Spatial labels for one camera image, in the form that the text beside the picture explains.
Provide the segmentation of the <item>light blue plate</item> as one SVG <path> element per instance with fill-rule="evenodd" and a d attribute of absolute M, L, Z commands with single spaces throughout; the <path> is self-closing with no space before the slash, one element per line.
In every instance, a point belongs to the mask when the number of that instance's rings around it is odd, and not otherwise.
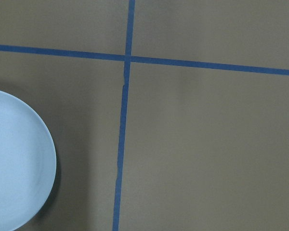
<path fill-rule="evenodd" d="M 47 201 L 56 175 L 56 151 L 41 117 L 0 91 L 0 231 L 14 231 Z"/>

